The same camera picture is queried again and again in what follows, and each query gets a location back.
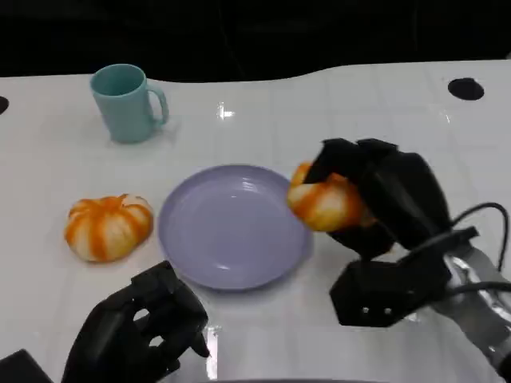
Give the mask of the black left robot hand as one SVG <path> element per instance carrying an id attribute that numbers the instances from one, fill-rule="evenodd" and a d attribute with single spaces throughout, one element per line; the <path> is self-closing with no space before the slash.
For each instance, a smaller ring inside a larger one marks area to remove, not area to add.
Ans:
<path id="1" fill-rule="evenodd" d="M 71 347 L 62 380 L 158 382 L 180 368 L 187 349 L 209 357 L 207 323 L 198 297 L 163 261 L 95 305 Z"/>

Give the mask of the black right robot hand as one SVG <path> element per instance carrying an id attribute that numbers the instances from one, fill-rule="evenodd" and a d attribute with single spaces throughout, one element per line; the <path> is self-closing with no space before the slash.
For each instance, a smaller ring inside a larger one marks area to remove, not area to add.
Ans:
<path id="1" fill-rule="evenodd" d="M 337 174 L 356 186 L 375 218 L 368 227 L 356 224 L 329 236 L 370 260 L 395 243 L 407 250 L 451 228 L 445 195 L 427 162 L 415 152 L 375 138 L 352 143 L 327 139 L 305 181 L 315 184 Z"/>

